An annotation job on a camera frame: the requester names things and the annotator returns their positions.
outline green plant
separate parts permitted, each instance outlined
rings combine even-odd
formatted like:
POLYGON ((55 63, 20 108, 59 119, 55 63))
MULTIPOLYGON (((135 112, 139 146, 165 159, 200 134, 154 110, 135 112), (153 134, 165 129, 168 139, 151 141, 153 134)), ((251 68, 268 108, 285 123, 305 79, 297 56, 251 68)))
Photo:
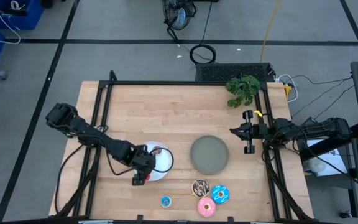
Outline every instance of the green plant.
POLYGON ((237 108, 245 100, 244 105, 252 103, 254 96, 260 88, 260 82, 252 75, 243 75, 240 78, 233 78, 226 83, 226 89, 229 93, 236 95, 235 99, 227 101, 229 107, 237 108))

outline pink donut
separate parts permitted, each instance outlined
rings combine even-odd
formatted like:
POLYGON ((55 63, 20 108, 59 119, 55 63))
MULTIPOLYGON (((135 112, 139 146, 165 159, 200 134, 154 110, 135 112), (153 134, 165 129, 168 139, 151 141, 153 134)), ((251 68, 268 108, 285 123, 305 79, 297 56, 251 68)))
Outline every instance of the pink donut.
POLYGON ((215 213, 215 209, 216 209, 215 202, 208 197, 202 198, 200 201, 198 201, 197 204, 198 213, 204 217, 213 216, 215 213))

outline wooden tabletop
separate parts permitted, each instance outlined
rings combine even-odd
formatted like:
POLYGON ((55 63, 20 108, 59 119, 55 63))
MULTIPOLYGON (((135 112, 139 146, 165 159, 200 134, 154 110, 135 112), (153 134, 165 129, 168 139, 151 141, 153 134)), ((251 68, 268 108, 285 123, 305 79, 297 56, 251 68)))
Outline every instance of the wooden tabletop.
MULTIPOLYGON (((98 82, 83 82, 76 105, 79 115, 89 123, 97 86, 98 82)), ((273 116, 290 119, 283 85, 268 83, 268 93, 273 116)), ((113 86, 107 134, 133 144, 162 142, 173 152, 175 164, 162 180, 134 187, 131 185, 132 172, 119 177, 113 175, 103 150, 91 218, 134 220, 137 215, 143 215, 145 220, 224 221, 228 216, 233 216, 236 221, 273 221, 267 173, 261 160, 262 143, 255 140, 255 154, 245 155, 243 148, 246 142, 229 132, 229 128, 236 128, 244 122, 244 110, 256 110, 255 104, 229 109, 226 102, 230 98, 232 95, 224 86, 113 86), (229 162, 216 175, 199 173, 190 161, 191 145, 205 135, 221 138, 229 148, 229 162), (195 179, 207 180, 211 186, 222 184, 230 190, 231 199, 224 205, 218 205, 216 213, 210 218, 203 218, 196 210, 198 198, 192 196, 190 189, 195 179), (170 208, 160 206, 160 199, 164 195, 173 200, 170 208)), ((98 124, 104 97, 101 102, 98 124)), ((76 139, 69 139, 63 159, 77 147, 76 139)), ((60 209, 78 186, 84 151, 73 156, 62 172, 58 197, 60 209)), ((305 213, 312 217, 300 158, 288 150, 281 150, 281 155, 287 189, 305 213)), ((112 165, 116 171, 127 169, 113 160, 112 165)), ((87 194, 85 190, 82 213, 87 194)), ((279 202, 282 201, 278 189, 277 198, 279 202)), ((51 206, 50 214, 54 213, 55 209, 51 206)), ((280 213, 284 217, 283 209, 280 209, 280 213)))

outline small blue donut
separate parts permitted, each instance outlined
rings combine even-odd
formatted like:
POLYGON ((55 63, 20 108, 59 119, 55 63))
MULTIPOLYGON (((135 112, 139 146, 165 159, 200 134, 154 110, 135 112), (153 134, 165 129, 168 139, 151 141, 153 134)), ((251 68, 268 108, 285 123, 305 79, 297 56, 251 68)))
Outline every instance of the small blue donut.
POLYGON ((169 206, 171 206, 172 204, 172 199, 168 196, 164 196, 161 198, 161 206, 163 208, 169 208, 169 206))
POLYGON ((225 186, 217 185, 212 189, 212 199, 217 204, 224 204, 230 199, 230 192, 225 186))

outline donut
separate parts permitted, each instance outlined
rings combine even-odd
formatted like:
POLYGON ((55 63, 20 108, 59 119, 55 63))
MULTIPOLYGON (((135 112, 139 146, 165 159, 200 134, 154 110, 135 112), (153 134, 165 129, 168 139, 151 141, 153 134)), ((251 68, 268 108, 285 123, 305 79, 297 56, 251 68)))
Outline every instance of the donut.
POLYGON ((230 199, 230 192, 227 187, 217 185, 212 189, 212 199, 217 204, 224 204, 230 199))
POLYGON ((169 208, 172 204, 172 199, 169 196, 164 196, 161 198, 161 206, 163 208, 169 208))
POLYGON ((203 198, 208 195, 209 184, 205 180, 198 179, 191 185, 191 190, 196 197, 203 198))
POLYGON ((215 213, 215 203, 210 198, 201 198, 197 204, 198 213, 204 217, 211 217, 215 213))

